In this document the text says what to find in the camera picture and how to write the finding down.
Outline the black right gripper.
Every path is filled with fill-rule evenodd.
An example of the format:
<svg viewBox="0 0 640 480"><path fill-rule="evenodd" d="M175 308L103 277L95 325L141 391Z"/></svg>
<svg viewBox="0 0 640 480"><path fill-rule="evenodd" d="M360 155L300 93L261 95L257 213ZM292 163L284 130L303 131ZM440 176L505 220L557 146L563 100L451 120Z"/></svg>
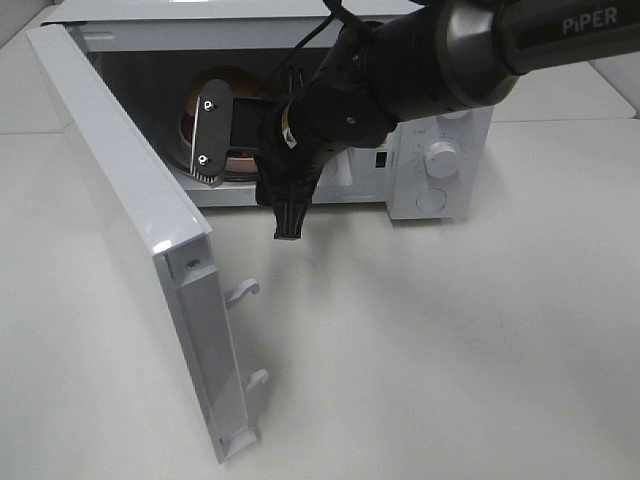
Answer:
<svg viewBox="0 0 640 480"><path fill-rule="evenodd" d="M287 104L257 97L235 97L221 79L204 84L196 100L191 143L190 175L218 186L229 160L251 160L259 205L272 205L277 240L298 240L311 202L346 203L349 184L329 183L322 171L330 164L336 177L349 180L343 151L309 134L294 135L286 119Z"/></svg>

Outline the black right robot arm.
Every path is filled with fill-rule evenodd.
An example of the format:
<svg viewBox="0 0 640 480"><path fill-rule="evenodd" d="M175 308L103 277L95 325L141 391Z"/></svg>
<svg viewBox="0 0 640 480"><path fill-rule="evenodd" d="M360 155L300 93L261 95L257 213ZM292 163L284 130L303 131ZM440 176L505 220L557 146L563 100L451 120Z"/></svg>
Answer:
<svg viewBox="0 0 640 480"><path fill-rule="evenodd" d="M529 72L635 52L635 1L422 1L388 23L327 5L342 29L314 76L274 100L220 79L197 100L190 172L217 179L251 156L275 237L300 237L326 163L375 148L398 124L500 103Z"/></svg>

